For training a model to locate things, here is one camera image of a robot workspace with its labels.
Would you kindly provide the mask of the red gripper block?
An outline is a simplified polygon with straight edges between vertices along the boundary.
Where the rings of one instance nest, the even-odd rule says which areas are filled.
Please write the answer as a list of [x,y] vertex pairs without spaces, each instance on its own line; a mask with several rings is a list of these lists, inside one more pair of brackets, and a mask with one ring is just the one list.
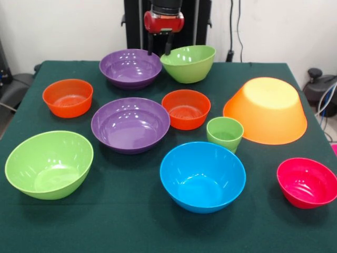
[[152,55],[153,53],[153,34],[171,32],[168,34],[165,44],[165,55],[170,55],[174,33],[180,32],[184,26],[184,15],[182,12],[179,12],[178,15],[169,16],[146,11],[144,14],[144,26],[148,31],[147,54]]

